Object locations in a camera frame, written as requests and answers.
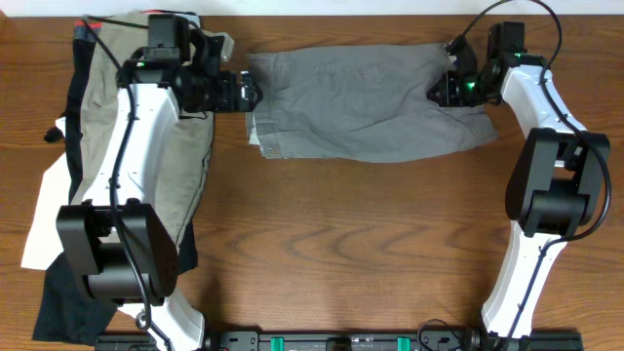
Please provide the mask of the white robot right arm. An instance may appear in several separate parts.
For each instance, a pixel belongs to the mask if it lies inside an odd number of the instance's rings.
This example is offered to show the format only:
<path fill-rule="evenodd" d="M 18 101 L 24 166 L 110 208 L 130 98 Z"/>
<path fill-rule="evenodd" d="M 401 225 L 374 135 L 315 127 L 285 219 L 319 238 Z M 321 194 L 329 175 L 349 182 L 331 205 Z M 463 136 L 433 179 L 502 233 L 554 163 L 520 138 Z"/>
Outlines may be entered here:
<path fill-rule="evenodd" d="M 504 21 L 488 32 L 487 61 L 477 65 L 465 34 L 446 45 L 453 68 L 428 91 L 441 107 L 510 106 L 525 144 L 506 186 L 510 241 L 495 286 L 481 310 L 479 331 L 465 350 L 567 349 L 574 336 L 535 336 L 532 316 L 562 250 L 592 233 L 610 205 L 612 185 L 604 134 L 589 132 L 569 112 L 553 81 L 551 62 L 530 54 L 525 26 Z"/>

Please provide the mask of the grey shorts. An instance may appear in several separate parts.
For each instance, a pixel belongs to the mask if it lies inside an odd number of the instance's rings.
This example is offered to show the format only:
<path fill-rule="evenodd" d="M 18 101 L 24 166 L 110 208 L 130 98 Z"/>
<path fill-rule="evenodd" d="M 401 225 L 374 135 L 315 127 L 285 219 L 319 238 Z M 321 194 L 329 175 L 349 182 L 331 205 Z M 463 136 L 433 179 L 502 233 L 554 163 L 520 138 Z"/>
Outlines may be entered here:
<path fill-rule="evenodd" d="M 263 98 L 247 116 L 249 142 L 267 159 L 401 163 L 497 140 L 482 107 L 427 98 L 450 68 L 440 43 L 252 54 Z"/>

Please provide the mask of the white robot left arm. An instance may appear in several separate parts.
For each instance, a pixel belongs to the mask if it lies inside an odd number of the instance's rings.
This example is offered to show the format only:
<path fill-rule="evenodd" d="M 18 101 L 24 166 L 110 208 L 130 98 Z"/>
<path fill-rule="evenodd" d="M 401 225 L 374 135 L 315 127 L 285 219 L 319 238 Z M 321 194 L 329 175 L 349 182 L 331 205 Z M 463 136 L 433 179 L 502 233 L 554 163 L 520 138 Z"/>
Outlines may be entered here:
<path fill-rule="evenodd" d="M 79 291 L 130 314 L 141 336 L 109 350 L 216 350 L 219 336 L 178 289 L 176 246 L 157 215 L 157 173 L 182 112 L 251 112 L 262 92 L 246 71 L 220 69 L 226 37 L 189 15 L 157 12 L 145 46 L 116 63 L 117 117 L 97 177 L 56 228 Z"/>

